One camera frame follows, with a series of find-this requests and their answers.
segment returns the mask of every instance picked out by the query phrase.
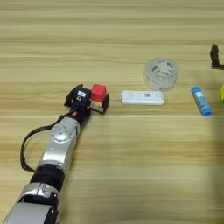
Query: white usb drive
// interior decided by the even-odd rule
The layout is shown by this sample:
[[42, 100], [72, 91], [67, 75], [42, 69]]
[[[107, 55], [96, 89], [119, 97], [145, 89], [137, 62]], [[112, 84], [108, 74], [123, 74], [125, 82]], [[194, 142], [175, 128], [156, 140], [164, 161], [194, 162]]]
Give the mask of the white usb drive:
[[162, 92], [159, 91], [122, 91], [122, 104], [130, 105], [163, 105]]

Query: glue stick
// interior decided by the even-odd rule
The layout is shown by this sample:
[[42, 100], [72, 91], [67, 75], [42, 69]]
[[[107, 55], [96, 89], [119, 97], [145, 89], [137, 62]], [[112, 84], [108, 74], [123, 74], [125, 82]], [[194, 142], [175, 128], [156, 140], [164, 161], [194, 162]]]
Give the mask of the glue stick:
[[193, 87], [192, 94], [194, 96], [195, 101], [199, 106], [200, 113], [203, 116], [210, 116], [213, 112], [207, 102], [206, 97], [204, 96], [201, 87]]

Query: red block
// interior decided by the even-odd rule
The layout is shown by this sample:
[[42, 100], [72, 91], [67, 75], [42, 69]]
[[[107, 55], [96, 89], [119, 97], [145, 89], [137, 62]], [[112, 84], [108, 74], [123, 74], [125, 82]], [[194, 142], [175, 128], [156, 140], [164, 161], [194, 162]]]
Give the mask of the red block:
[[105, 86], [94, 84], [91, 89], [91, 100], [95, 102], [103, 102], [107, 89]]

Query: wooden table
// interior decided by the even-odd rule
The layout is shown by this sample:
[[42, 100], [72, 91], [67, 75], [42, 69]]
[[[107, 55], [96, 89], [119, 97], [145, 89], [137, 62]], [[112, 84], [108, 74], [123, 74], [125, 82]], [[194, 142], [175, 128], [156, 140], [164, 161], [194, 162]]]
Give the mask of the wooden table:
[[[19, 163], [32, 129], [67, 110], [76, 85], [105, 84], [110, 105], [82, 131], [60, 198], [63, 224], [224, 223], [224, 71], [210, 68], [212, 43], [224, 62], [222, 0], [9, 0], [0, 2], [0, 218], [32, 174]], [[123, 90], [147, 90], [155, 57], [178, 62], [165, 105], [123, 106]], [[214, 116], [191, 95], [201, 85]], [[48, 133], [33, 137], [33, 166]]]

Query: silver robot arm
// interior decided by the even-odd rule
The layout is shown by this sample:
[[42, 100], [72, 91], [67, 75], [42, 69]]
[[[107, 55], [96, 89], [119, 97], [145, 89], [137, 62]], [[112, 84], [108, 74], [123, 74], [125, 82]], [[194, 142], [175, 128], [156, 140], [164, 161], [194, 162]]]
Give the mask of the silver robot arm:
[[[59, 194], [68, 173], [81, 126], [89, 118], [91, 110], [104, 113], [108, 105], [109, 94], [106, 95], [101, 107], [91, 105], [91, 90], [82, 85], [68, 94], [65, 106], [70, 108], [71, 113], [67, 113], [51, 126], [49, 144], [38, 162], [31, 181], [24, 187], [3, 224], [60, 222], [60, 213], [57, 210]], [[27, 163], [23, 163], [25, 163], [24, 157], [21, 159], [23, 169], [34, 171]]]
[[52, 127], [50, 143], [39, 160], [31, 183], [24, 187], [3, 224], [54, 224], [60, 221], [57, 211], [59, 192], [79, 132], [79, 123], [70, 117]]

